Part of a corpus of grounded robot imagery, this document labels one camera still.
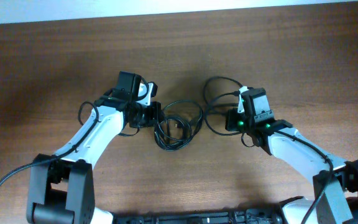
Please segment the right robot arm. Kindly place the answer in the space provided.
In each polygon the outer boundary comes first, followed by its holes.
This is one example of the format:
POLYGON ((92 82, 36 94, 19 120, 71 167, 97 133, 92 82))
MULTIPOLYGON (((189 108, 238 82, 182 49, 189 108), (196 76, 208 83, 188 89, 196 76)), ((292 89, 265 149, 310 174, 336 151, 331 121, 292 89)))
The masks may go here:
POLYGON ((252 138, 253 145, 281 159, 313 185, 314 199, 282 202, 286 223, 358 223, 358 160, 331 154, 305 138, 291 123, 275 119, 263 88, 243 86, 238 105, 226 115, 226 130, 252 138))

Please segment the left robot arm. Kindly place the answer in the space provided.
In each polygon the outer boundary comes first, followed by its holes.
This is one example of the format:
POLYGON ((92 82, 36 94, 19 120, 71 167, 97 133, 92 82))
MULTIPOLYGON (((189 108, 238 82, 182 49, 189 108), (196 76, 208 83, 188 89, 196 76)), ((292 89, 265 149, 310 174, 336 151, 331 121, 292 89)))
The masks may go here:
POLYGON ((158 86, 140 75, 120 72, 117 85, 91 103, 78 132, 51 156, 39 154, 30 170, 26 219, 29 223, 112 223, 96 207, 93 169, 109 143, 129 125, 149 127, 161 117, 151 99, 158 86))

